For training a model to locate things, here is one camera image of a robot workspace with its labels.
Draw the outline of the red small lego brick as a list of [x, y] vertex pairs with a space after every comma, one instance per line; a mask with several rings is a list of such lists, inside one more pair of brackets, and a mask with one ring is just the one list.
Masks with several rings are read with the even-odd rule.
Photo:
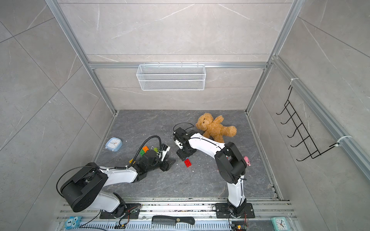
[[186, 167], [192, 166], [192, 163], [188, 158], [184, 160], [184, 164], [185, 164]]

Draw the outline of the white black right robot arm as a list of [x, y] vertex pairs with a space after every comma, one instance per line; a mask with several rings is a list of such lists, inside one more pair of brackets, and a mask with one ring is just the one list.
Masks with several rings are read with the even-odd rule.
[[232, 143], [220, 143], [202, 136], [193, 130], [178, 128], [173, 132], [174, 142], [179, 147], [177, 155], [182, 161], [192, 156], [197, 150], [212, 157], [221, 177], [227, 182], [228, 204], [233, 210], [243, 210], [246, 206], [243, 181], [249, 165], [237, 146]]

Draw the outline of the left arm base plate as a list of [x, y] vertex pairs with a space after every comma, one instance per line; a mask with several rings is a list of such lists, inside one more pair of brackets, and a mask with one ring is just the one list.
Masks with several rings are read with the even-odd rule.
[[99, 218], [100, 219], [121, 219], [127, 218], [130, 219], [137, 219], [139, 217], [139, 213], [141, 210], [142, 205], [140, 203], [133, 203], [133, 204], [126, 204], [125, 206], [118, 206], [118, 208], [109, 213], [106, 211], [102, 211]]

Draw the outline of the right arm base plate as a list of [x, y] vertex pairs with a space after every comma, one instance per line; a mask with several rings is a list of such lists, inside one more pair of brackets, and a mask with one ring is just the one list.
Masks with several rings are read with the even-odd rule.
[[253, 206], [247, 202], [243, 202], [239, 207], [230, 203], [216, 203], [215, 211], [217, 218], [255, 218]]

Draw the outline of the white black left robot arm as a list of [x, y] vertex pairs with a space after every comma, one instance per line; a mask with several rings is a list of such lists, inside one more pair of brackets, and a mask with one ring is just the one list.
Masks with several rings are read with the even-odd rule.
[[162, 144], [159, 151], [148, 150], [131, 167], [104, 168], [90, 162], [75, 173], [60, 188], [59, 192], [74, 212], [87, 208], [99, 209], [122, 217], [127, 209], [126, 202], [118, 193], [106, 193], [103, 188], [119, 183], [135, 183], [144, 179], [155, 169], [168, 171], [175, 163], [168, 158], [170, 147]]

